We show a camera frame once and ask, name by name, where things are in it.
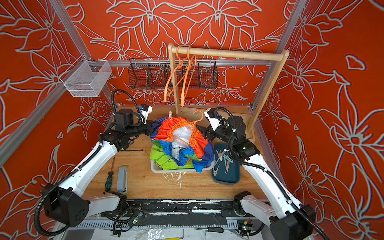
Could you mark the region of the light green clothespin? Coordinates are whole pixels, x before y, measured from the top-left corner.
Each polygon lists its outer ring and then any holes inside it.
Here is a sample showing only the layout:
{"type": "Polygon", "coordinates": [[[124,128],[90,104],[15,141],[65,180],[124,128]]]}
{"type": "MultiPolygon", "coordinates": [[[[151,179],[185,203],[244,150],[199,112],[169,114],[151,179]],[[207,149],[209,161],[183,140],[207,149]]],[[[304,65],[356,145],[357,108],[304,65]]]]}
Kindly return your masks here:
{"type": "Polygon", "coordinates": [[[227,164],[229,165],[229,163],[233,163],[234,162],[227,154],[223,155],[223,160],[224,160],[226,165],[227,164]]]}

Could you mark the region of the lime green shorts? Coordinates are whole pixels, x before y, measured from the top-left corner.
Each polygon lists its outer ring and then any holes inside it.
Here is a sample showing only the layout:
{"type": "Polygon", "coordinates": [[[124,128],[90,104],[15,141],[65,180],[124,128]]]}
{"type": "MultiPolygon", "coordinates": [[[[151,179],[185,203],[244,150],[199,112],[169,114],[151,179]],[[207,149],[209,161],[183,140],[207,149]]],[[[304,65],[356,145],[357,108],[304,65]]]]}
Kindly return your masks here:
{"type": "Polygon", "coordinates": [[[155,165],[163,170],[177,169],[193,169],[193,162],[188,161],[185,166],[178,166],[177,163],[163,151],[163,146],[159,141],[152,141],[152,149],[150,152],[150,160],[155,162],[155,165]]]}

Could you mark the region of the orange hanger of rainbow shorts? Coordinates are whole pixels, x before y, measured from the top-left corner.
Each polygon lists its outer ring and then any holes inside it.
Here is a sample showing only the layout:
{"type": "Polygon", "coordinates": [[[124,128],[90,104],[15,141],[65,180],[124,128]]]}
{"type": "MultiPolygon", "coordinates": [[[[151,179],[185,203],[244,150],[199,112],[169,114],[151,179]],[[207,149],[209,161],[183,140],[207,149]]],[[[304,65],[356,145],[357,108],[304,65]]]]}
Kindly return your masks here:
{"type": "Polygon", "coordinates": [[[203,118],[204,114],[201,110],[183,111],[172,131],[172,147],[186,149],[187,147],[195,148],[198,146],[203,137],[197,126],[203,118]]]}

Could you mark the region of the rainbow striped shorts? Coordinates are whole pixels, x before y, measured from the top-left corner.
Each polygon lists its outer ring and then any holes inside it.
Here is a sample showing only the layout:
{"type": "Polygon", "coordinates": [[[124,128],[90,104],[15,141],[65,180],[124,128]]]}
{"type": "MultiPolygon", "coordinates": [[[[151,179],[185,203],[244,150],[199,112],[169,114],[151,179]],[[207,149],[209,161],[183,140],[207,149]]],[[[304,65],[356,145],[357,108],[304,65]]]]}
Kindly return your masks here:
{"type": "Polygon", "coordinates": [[[198,130],[197,122],[165,117],[153,125],[150,160],[163,171],[193,169],[201,173],[214,161],[214,146],[198,130]]]}

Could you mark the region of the orange hanger of green shorts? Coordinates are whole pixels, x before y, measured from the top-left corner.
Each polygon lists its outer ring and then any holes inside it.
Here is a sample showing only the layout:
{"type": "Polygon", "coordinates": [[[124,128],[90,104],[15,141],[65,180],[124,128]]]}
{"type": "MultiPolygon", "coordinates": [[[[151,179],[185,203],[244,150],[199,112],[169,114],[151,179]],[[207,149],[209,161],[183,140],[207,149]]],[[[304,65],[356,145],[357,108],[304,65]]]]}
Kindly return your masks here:
{"type": "Polygon", "coordinates": [[[197,57],[196,55],[192,55],[190,57],[190,50],[191,47],[188,47],[187,51],[187,58],[188,58],[188,66],[186,68],[185,75],[183,76],[183,88],[182,88],[182,95],[181,95],[181,107],[184,107],[185,105],[185,98],[188,94],[188,90],[190,88],[190,84],[196,69],[197,65],[197,57]]]}

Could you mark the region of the orange clothes hanger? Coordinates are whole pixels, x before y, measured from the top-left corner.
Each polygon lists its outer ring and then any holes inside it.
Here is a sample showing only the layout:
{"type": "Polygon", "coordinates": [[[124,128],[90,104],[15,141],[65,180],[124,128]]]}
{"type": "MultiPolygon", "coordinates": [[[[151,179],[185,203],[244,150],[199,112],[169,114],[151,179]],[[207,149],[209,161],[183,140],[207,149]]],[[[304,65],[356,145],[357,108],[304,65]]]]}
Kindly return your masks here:
{"type": "Polygon", "coordinates": [[[163,100],[165,103],[168,101],[170,94],[174,94],[174,97],[176,99],[178,98],[177,97],[179,93],[178,86],[181,81],[177,80],[177,71],[184,66],[184,62],[189,58],[189,55],[187,55],[183,59],[179,57],[180,46],[177,46],[175,52],[173,51],[173,49],[174,49],[174,44],[169,44],[168,54],[169,54],[171,74],[166,82],[164,93],[163,93],[163,100]]]}

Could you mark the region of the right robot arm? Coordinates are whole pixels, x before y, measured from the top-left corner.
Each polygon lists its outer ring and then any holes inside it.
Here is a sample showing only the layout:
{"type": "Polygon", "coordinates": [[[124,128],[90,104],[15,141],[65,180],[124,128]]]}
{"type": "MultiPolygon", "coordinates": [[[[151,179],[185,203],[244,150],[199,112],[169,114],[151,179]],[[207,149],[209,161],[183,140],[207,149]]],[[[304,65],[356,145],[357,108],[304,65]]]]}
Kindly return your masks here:
{"type": "Polygon", "coordinates": [[[252,194],[239,194],[242,210],[268,227],[276,240],[304,240],[316,231],[324,240],[329,239],[315,224],[316,212],[303,205],[291,194],[267,165],[259,149],[246,136],[245,123],[228,109],[217,107],[204,111],[210,125],[202,130],[205,139],[220,139],[226,143],[223,154],[243,166],[266,195],[269,204],[252,194]]]}

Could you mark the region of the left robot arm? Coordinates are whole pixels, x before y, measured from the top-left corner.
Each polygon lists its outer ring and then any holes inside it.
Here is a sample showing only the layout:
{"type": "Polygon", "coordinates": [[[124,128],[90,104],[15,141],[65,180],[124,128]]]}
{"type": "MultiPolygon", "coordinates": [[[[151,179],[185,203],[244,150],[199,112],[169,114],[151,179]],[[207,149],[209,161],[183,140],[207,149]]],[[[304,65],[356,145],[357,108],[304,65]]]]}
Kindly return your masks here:
{"type": "Polygon", "coordinates": [[[116,153],[128,149],[140,135],[151,136],[154,121],[148,120],[152,107],[135,106],[136,110],[117,110],[113,105],[114,121],[92,151],[66,176],[55,184],[47,184],[34,213],[37,232],[46,237],[60,235],[78,226],[87,217],[127,207],[121,194],[106,194],[92,200],[83,199],[91,180],[116,153]]]}

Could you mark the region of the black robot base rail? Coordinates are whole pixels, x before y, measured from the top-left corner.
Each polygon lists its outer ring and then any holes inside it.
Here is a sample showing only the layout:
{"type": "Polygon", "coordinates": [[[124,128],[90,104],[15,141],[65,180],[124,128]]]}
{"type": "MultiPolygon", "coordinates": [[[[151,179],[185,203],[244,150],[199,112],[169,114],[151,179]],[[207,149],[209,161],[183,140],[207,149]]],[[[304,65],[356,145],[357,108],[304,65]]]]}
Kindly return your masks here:
{"type": "Polygon", "coordinates": [[[247,214],[234,199],[129,199],[126,210],[101,213],[118,221],[130,220],[143,213],[136,226],[227,226],[231,220],[247,220],[247,214]]]}

